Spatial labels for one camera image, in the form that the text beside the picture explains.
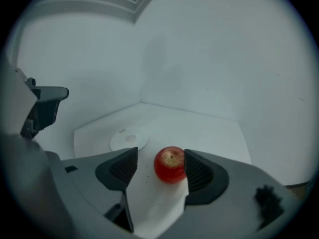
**red apple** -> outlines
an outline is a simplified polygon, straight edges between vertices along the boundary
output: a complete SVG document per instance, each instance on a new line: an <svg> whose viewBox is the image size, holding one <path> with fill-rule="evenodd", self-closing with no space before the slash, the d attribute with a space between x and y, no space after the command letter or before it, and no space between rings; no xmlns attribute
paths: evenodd
<svg viewBox="0 0 319 239"><path fill-rule="evenodd" d="M157 177L169 184L175 184L186 178L184 172L184 150L178 147L166 147L155 157L154 170Z"/></svg>

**apple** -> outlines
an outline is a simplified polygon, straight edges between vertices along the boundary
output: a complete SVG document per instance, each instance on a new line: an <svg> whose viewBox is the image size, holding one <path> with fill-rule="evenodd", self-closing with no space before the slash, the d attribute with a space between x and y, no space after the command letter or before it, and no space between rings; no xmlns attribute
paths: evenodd
<svg viewBox="0 0 319 239"><path fill-rule="evenodd" d="M184 150L178 147L166 147L156 155L154 170L157 177L169 184L175 184L186 178L184 172Z"/></svg>

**round white disc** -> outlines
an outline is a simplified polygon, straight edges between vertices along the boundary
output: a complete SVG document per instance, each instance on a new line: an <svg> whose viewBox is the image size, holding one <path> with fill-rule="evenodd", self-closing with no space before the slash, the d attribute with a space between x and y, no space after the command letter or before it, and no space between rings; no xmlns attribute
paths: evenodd
<svg viewBox="0 0 319 239"><path fill-rule="evenodd" d="M135 127L125 128L112 137L110 147L113 151L134 147L140 150L148 140L149 135L144 130Z"/></svg>

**white wall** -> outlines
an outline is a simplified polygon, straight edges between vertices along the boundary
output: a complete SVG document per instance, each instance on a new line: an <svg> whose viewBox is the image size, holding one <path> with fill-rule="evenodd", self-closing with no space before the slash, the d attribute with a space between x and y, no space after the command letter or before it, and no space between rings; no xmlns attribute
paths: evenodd
<svg viewBox="0 0 319 239"><path fill-rule="evenodd" d="M34 19L17 65L38 85L70 89L37 137L62 158L73 129L142 100L239 121L253 164L295 184L318 162L312 48L283 0L153 0L135 25L88 13Z"/></svg>

